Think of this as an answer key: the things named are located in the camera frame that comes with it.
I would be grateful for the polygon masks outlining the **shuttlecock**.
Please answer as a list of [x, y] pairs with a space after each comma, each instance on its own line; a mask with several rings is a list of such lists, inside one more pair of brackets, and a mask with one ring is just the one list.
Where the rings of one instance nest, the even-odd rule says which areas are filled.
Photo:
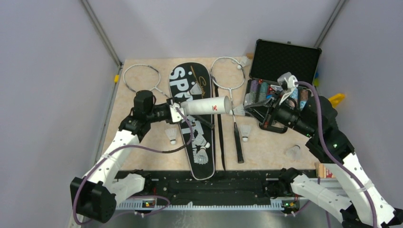
[[229, 112], [230, 115], [237, 115], [237, 116], [245, 116], [245, 109], [244, 109], [244, 105], [240, 104], [236, 107], [234, 107], [233, 109], [230, 110]]
[[249, 140], [250, 132], [251, 132], [250, 125], [241, 125], [240, 126], [240, 133], [241, 133], [242, 140], [244, 142], [247, 142]]
[[252, 59], [247, 56], [242, 56], [238, 61], [237, 69], [242, 69], [249, 66], [252, 63]]
[[207, 164], [209, 161], [207, 152], [206, 152], [206, 147], [202, 146], [195, 154], [194, 156], [194, 162], [196, 164], [204, 165]]
[[201, 88], [201, 86], [196, 83], [188, 92], [188, 94], [190, 95], [202, 95], [203, 94], [203, 90]]
[[210, 148], [210, 146], [211, 146], [211, 144], [209, 142], [207, 142], [207, 140], [204, 138], [204, 136], [200, 133], [194, 138], [192, 143], [196, 146], [202, 146], [205, 148]]
[[165, 129], [165, 134], [168, 137], [170, 144], [175, 145], [176, 144], [176, 137], [177, 137], [177, 128], [168, 128]]

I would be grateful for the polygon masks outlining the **white shuttlecock tube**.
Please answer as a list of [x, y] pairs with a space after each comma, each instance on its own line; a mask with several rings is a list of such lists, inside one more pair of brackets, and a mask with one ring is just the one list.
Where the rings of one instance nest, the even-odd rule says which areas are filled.
[[227, 96], [185, 101], [180, 104], [186, 115], [229, 114], [231, 101]]

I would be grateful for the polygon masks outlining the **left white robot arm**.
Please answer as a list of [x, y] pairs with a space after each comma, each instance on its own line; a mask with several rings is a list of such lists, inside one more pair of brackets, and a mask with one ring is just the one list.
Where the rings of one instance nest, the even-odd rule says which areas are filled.
[[139, 174], [130, 174], [122, 181], [114, 182], [133, 148], [158, 154], [178, 152], [184, 146], [171, 150], [158, 150], [141, 145], [141, 141], [153, 123], [178, 124], [186, 121], [184, 98], [168, 98], [157, 104], [149, 90], [136, 93], [129, 114], [121, 121], [114, 139], [94, 166], [81, 178], [70, 183], [72, 218], [78, 226], [92, 221], [107, 223], [118, 204], [138, 193], [147, 196], [152, 192], [152, 183]]

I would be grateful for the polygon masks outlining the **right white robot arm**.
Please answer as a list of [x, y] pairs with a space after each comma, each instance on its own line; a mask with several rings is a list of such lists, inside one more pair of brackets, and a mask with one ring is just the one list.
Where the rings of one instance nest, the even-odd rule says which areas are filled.
[[381, 196], [364, 171], [355, 149], [339, 130], [337, 111], [323, 96], [311, 96], [298, 110], [283, 100], [282, 93], [245, 107], [260, 122], [277, 122], [308, 137], [306, 147], [329, 169], [346, 193], [340, 196], [311, 182], [294, 168], [286, 170], [278, 183], [285, 196], [301, 195], [333, 215], [345, 228], [389, 228], [401, 225], [402, 209]]

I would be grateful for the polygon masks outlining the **left white badminton racket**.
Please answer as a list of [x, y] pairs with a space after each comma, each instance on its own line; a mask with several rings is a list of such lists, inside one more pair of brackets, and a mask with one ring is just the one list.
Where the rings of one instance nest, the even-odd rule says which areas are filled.
[[161, 79], [159, 70], [148, 64], [133, 64], [122, 73], [123, 83], [130, 91], [150, 90], [154, 95], [158, 92], [170, 99], [171, 96], [160, 86]]

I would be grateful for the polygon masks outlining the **white badminton racket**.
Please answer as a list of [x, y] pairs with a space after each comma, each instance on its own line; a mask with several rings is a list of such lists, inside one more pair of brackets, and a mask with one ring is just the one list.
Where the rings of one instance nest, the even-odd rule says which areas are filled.
[[170, 99], [171, 96], [160, 86], [161, 79], [159, 70], [148, 64], [133, 64], [122, 73], [123, 83], [130, 91], [150, 90], [154, 95], [158, 92]]
[[[217, 78], [213, 75], [213, 69], [214, 69], [215, 64], [219, 60], [222, 60], [222, 59], [231, 60], [231, 62], [236, 65], [237, 69], [242, 72], [242, 81], [241, 81], [241, 83], [239, 85], [232, 86], [232, 87], [223, 86], [217, 81]], [[226, 56], [218, 57], [217, 59], [215, 59], [213, 61], [212, 65], [211, 65], [210, 76], [211, 76], [212, 82], [218, 88], [228, 90], [228, 92], [229, 92], [229, 95], [230, 95], [230, 114], [231, 114], [231, 116], [233, 118], [234, 140], [235, 140], [235, 148], [236, 148], [236, 154], [237, 154], [237, 163], [242, 164], [242, 163], [244, 163], [244, 157], [243, 157], [243, 151], [242, 151], [242, 142], [241, 142], [240, 131], [239, 131], [239, 128], [238, 128], [238, 125], [237, 125], [237, 122], [236, 122], [236, 117], [235, 117], [235, 110], [234, 110], [235, 107], [234, 107], [234, 102], [233, 102], [233, 93], [232, 93], [232, 91], [240, 88], [244, 84], [244, 82], [246, 80], [243, 66], [241, 65], [241, 63], [238, 60], [236, 60], [233, 57], [226, 57]]]

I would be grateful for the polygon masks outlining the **right white badminton racket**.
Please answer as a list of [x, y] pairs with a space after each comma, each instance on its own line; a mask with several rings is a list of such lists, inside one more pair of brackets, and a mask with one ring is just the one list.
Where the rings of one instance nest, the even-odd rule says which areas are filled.
[[[223, 86], [217, 81], [217, 78], [213, 75], [213, 69], [214, 69], [215, 64], [219, 60], [222, 60], [222, 59], [231, 60], [231, 62], [236, 65], [237, 69], [242, 72], [242, 81], [241, 81], [241, 83], [239, 85], [232, 86], [232, 87]], [[228, 90], [228, 92], [229, 92], [229, 95], [230, 95], [230, 114], [231, 114], [231, 116], [233, 118], [234, 140], [235, 140], [235, 148], [236, 148], [236, 154], [237, 154], [237, 163], [242, 164], [242, 163], [244, 163], [244, 157], [243, 157], [243, 151], [242, 151], [242, 142], [241, 142], [240, 131], [239, 131], [239, 128], [238, 128], [238, 125], [237, 125], [237, 122], [236, 122], [236, 117], [235, 117], [235, 110], [234, 110], [235, 107], [234, 107], [234, 102], [233, 102], [233, 93], [232, 93], [232, 91], [240, 88], [244, 84], [244, 82], [246, 80], [243, 66], [241, 65], [241, 63], [238, 60], [236, 60], [233, 57], [226, 57], [226, 56], [218, 57], [217, 59], [215, 59], [213, 61], [212, 65], [211, 65], [210, 76], [211, 76], [212, 82], [218, 88]]]

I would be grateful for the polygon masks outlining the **black racket bag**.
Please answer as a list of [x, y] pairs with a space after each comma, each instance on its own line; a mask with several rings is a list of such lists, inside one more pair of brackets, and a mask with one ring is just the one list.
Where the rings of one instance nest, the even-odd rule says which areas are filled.
[[[202, 95], [190, 95], [190, 89], [198, 83], [202, 90]], [[198, 100], [202, 98], [212, 97], [212, 85], [210, 75], [206, 66], [197, 62], [185, 62], [177, 65], [169, 76], [169, 90], [172, 97], [185, 98], [186, 100]], [[190, 139], [191, 132], [194, 138], [200, 133], [211, 144], [210, 148], [206, 148], [209, 158], [207, 164], [200, 165], [194, 162], [194, 156], [201, 146], [196, 146], [192, 142], [187, 145], [185, 150], [187, 153], [191, 174], [194, 179], [204, 181], [211, 178], [215, 173], [215, 140], [214, 130], [199, 121], [193, 116], [187, 117], [192, 125], [190, 129], [185, 121], [180, 123], [180, 130], [183, 141], [186, 143]]]

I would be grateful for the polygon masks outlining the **shuttlecock on bag top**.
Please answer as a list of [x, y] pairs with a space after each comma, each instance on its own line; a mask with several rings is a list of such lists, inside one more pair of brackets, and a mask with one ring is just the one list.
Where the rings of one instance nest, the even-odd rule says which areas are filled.
[[202, 95], [203, 94], [203, 90], [201, 88], [201, 86], [196, 83], [188, 92], [188, 94], [190, 95]]

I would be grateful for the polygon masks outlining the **black poker chip case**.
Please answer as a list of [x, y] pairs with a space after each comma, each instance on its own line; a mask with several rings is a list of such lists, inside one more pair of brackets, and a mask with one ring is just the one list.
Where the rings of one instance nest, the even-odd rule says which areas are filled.
[[[262, 39], [257, 40], [249, 71], [244, 106], [270, 100], [270, 97], [274, 93], [282, 94], [282, 87], [278, 85], [277, 79], [286, 72], [291, 72], [298, 81], [313, 83], [321, 54], [322, 50], [320, 48]], [[299, 98], [299, 108], [293, 110], [283, 102], [276, 117], [276, 121], [279, 122], [276, 126], [285, 125], [288, 129], [293, 129], [304, 136], [310, 137], [314, 133], [315, 128], [303, 121], [300, 114], [313, 94], [308, 87], [299, 85], [291, 94], [293, 98], [296, 98], [297, 95]], [[245, 115], [253, 117], [250, 114], [250, 110], [246, 109]], [[287, 131], [287, 129], [263, 130], [275, 133], [285, 133]]]

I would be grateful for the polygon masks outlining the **shuttlecock at racket top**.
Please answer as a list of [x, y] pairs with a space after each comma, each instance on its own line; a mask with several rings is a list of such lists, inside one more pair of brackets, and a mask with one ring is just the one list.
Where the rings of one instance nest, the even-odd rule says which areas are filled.
[[249, 66], [252, 63], [252, 59], [247, 56], [242, 56], [238, 61], [237, 69], [242, 69]]

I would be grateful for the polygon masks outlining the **translucent tube cap right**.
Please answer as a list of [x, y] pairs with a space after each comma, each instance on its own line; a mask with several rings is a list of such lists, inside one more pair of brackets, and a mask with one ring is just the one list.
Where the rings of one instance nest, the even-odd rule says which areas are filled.
[[285, 155], [293, 161], [298, 161], [301, 156], [301, 147], [299, 145], [294, 145], [285, 152]]

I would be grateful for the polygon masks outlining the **yellow block at corner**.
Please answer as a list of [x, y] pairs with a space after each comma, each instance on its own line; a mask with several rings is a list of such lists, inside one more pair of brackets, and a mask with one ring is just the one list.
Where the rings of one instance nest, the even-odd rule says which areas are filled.
[[314, 79], [314, 81], [313, 81], [313, 86], [314, 86], [314, 87], [319, 87], [319, 79], [318, 79], [318, 78], [315, 78], [315, 79]]

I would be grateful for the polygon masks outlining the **yellow plastic triangle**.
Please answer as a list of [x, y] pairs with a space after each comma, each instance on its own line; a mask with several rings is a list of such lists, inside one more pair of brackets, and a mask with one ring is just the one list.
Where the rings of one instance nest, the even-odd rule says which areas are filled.
[[344, 99], [345, 99], [345, 94], [338, 93], [338, 94], [330, 97], [328, 100], [331, 103], [332, 107], [336, 108]]

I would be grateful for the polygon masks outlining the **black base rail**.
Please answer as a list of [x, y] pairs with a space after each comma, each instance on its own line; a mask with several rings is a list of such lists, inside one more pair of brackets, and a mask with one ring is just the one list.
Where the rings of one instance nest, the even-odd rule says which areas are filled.
[[119, 171], [114, 182], [130, 174], [145, 178], [144, 189], [118, 204], [118, 210], [149, 213], [168, 210], [274, 210], [292, 214], [305, 207], [302, 198], [279, 181], [286, 170], [217, 171], [196, 180], [189, 171]]

